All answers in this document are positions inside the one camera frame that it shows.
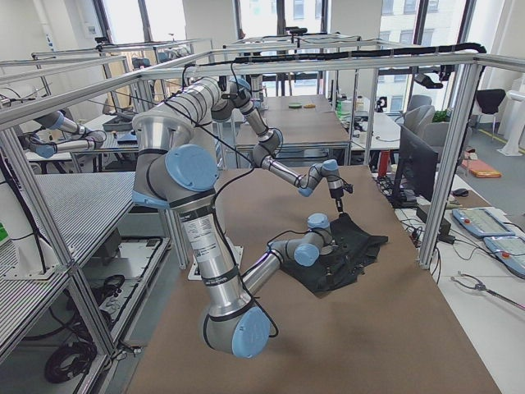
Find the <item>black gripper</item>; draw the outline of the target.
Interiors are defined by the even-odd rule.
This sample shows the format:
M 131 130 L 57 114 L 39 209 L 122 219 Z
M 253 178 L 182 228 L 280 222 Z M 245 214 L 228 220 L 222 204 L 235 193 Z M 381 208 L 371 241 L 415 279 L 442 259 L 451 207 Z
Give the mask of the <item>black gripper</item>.
M 326 282 L 342 283 L 349 271 L 347 243 L 338 245 L 331 254 L 328 255 L 326 263 Z
M 331 197 L 336 202 L 336 209 L 339 215 L 345 213 L 342 198 L 345 191 L 350 194 L 353 193 L 353 185 L 345 181 L 328 181 L 328 189 Z

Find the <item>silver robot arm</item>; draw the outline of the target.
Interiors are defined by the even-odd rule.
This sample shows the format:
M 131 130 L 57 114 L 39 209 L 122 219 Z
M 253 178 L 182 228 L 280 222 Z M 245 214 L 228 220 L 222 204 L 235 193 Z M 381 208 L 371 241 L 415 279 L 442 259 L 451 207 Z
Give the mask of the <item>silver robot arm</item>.
M 325 180 L 330 196 L 335 201 L 337 212 L 343 214 L 345 212 L 344 193 L 351 193 L 353 186 L 345 182 L 340 176 L 337 161 L 329 159 L 323 163 L 315 163 L 304 175 L 293 171 L 276 159 L 276 150 L 283 142 L 282 134 L 265 123 L 251 100 L 249 89 L 238 81 L 228 81 L 224 77 L 219 79 L 218 87 L 220 98 L 217 103 L 212 105 L 212 119 L 214 121 L 225 121 L 231 117 L 234 109 L 240 110 L 258 138 L 258 143 L 254 145 L 249 160 L 251 166 L 267 170 L 280 177 L 296 187 L 304 197 L 309 197 L 321 181 Z
M 258 137 L 252 153 L 256 168 L 290 183 L 302 196 L 310 196 L 325 181 L 337 204 L 351 186 L 333 159 L 312 165 L 303 175 L 277 161 L 281 137 L 265 123 L 242 79 L 204 77 L 133 118 L 139 156 L 132 198 L 137 205 L 170 210 L 181 220 L 211 299 L 202 319 L 203 341 L 214 350 L 250 359 L 278 333 L 256 292 L 286 259 L 309 267 L 333 239 L 327 217 L 314 214 L 301 238 L 272 243 L 248 272 L 240 271 L 217 218 L 217 160 L 195 138 L 209 121 L 225 121 L 234 110 Z

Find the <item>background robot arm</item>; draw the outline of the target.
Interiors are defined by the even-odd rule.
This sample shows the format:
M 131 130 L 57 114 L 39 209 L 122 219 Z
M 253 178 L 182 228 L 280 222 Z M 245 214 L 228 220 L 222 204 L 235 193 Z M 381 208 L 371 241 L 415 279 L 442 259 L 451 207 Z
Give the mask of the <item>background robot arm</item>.
M 25 133 L 19 141 L 24 149 L 38 154 L 42 158 L 51 158 L 62 152 L 81 152 L 99 149 L 106 140 L 104 131 L 91 130 L 87 126 L 66 117 L 62 112 L 50 112 L 34 119 L 41 127 L 37 131 Z M 62 135 L 54 140 L 42 140 L 37 136 L 41 129 L 60 131 Z

